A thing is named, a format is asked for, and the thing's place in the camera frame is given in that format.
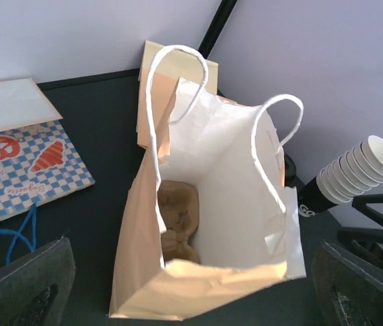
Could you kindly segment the orange kraft paper bag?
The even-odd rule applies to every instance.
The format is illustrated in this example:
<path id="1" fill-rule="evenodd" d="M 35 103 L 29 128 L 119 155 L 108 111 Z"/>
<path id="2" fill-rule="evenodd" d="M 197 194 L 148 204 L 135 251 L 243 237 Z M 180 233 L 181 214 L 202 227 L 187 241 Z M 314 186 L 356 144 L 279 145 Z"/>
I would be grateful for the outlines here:
<path id="1" fill-rule="evenodd" d="M 172 51 L 198 59 L 197 84 L 178 78 L 157 127 L 153 77 Z M 109 316 L 183 321 L 272 285 L 306 276 L 297 192 L 285 185 L 285 139 L 268 109 L 279 94 L 247 107 L 206 90 L 208 65 L 193 48 L 164 46 L 149 66 L 145 88 L 150 144 L 128 192 L 117 245 Z M 200 263 L 165 261 L 166 226 L 158 204 L 163 181 L 198 191 L 200 222 L 190 245 Z"/>

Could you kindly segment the single pulp cup carrier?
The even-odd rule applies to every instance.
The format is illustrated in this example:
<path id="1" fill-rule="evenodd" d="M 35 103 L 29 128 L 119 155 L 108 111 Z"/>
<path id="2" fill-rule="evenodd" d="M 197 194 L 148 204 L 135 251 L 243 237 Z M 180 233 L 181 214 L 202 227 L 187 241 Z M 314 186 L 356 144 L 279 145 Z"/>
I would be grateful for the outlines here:
<path id="1" fill-rule="evenodd" d="M 163 181 L 158 190 L 158 204 L 166 226 L 161 235 L 164 260 L 200 263 L 198 253 L 189 243 L 200 222 L 197 189 L 184 182 Z"/>

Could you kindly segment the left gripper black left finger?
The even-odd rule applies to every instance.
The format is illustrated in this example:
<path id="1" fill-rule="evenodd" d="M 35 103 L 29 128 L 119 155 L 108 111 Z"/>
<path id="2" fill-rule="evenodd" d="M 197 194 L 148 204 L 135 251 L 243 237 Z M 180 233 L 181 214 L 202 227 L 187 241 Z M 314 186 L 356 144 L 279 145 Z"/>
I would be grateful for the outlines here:
<path id="1" fill-rule="evenodd" d="M 74 278 L 68 238 L 0 268 L 0 325 L 59 325 Z"/>

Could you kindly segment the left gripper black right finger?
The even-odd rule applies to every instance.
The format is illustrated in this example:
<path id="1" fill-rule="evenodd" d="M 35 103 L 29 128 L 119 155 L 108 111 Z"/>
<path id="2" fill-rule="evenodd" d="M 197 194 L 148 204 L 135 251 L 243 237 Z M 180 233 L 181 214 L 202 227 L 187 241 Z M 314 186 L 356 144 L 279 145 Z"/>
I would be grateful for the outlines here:
<path id="1" fill-rule="evenodd" d="M 311 267 L 326 325 L 383 325 L 383 270 L 323 241 Z"/>

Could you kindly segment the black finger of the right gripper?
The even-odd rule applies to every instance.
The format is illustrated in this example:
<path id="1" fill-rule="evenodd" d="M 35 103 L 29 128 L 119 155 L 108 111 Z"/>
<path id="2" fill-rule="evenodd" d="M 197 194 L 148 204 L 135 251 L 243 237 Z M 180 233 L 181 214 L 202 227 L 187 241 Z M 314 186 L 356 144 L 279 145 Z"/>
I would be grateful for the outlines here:
<path id="1" fill-rule="evenodd" d="M 383 270 L 383 213 L 370 207 L 383 204 L 383 194 L 354 197 L 352 208 L 381 226 L 380 229 L 342 227 L 338 230 L 338 240 L 357 257 Z"/>

